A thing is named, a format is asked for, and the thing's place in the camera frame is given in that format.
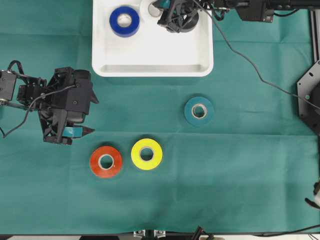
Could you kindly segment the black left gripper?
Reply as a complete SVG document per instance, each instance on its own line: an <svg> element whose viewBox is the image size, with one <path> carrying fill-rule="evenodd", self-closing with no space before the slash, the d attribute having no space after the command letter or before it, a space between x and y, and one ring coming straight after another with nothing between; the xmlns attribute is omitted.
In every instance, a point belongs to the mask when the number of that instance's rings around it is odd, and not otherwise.
<svg viewBox="0 0 320 240"><path fill-rule="evenodd" d="M66 126L67 112L50 106L52 95L60 92L50 85L50 81L29 77L27 83L19 87L16 97L16 100L26 107L28 112L37 111L43 141L53 144L71 145L71 138L81 138L93 133L95 131L93 128ZM90 101L94 104L99 103L93 88L91 88Z"/></svg>

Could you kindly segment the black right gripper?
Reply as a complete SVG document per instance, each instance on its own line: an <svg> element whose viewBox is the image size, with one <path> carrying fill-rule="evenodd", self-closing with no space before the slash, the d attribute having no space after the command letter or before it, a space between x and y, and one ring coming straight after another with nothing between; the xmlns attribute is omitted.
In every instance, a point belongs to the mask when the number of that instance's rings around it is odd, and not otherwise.
<svg viewBox="0 0 320 240"><path fill-rule="evenodd" d="M154 7L162 11L157 24L170 33L188 33L198 21L198 9L192 0L156 0Z"/></svg>

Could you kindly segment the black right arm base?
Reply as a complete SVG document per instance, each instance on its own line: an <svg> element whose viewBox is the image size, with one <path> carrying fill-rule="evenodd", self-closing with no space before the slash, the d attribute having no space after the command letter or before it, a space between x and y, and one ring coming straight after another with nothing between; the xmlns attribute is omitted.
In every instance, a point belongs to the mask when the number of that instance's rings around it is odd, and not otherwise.
<svg viewBox="0 0 320 240"><path fill-rule="evenodd" d="M296 83L298 116L320 136L320 61L318 60Z"/></svg>

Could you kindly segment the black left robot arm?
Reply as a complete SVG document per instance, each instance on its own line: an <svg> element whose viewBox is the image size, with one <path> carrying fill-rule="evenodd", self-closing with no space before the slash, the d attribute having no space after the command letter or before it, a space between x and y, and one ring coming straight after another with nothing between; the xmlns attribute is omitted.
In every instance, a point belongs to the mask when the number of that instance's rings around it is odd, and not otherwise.
<svg viewBox="0 0 320 240"><path fill-rule="evenodd" d="M91 104L98 104L91 73L84 69L61 67L54 70L50 81L28 76L22 64L13 60L0 72L0 104L25 111L37 112L43 141L71 145L95 130L83 126Z"/></svg>

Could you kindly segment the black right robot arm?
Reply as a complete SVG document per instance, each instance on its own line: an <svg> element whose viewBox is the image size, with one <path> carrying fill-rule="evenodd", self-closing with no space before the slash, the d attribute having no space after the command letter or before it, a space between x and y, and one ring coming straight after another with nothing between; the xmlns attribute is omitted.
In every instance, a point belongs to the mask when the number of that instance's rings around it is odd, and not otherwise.
<svg viewBox="0 0 320 240"><path fill-rule="evenodd" d="M162 12L157 24L171 33L192 31L203 10L210 11L217 21L235 9L243 21L271 23L279 16L276 11L289 11L284 14L287 17L300 9L320 8L318 0L157 0L152 5Z"/></svg>

